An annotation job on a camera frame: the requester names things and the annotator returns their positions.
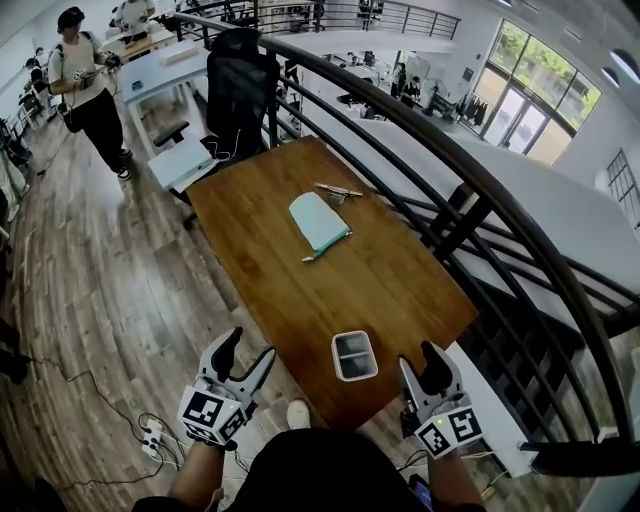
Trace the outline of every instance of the electrical outlet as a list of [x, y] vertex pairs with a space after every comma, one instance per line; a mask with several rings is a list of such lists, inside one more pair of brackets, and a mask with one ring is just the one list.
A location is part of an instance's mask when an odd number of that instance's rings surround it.
[[144, 440], [147, 441], [148, 444], [142, 445], [142, 451], [149, 457], [158, 459], [160, 457], [158, 444], [160, 444], [162, 440], [162, 424], [155, 420], [149, 420], [147, 422], [147, 430], [149, 430], [149, 432], [144, 433]]

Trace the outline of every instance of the chair backrest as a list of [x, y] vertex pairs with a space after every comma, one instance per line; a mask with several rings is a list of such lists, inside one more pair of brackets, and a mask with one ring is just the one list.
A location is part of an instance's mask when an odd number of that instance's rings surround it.
[[207, 60], [207, 126], [220, 139], [218, 150], [234, 153], [237, 145], [240, 159], [264, 149], [263, 119], [267, 110], [275, 115], [280, 66], [260, 53], [259, 37], [255, 29], [226, 30], [211, 44]]

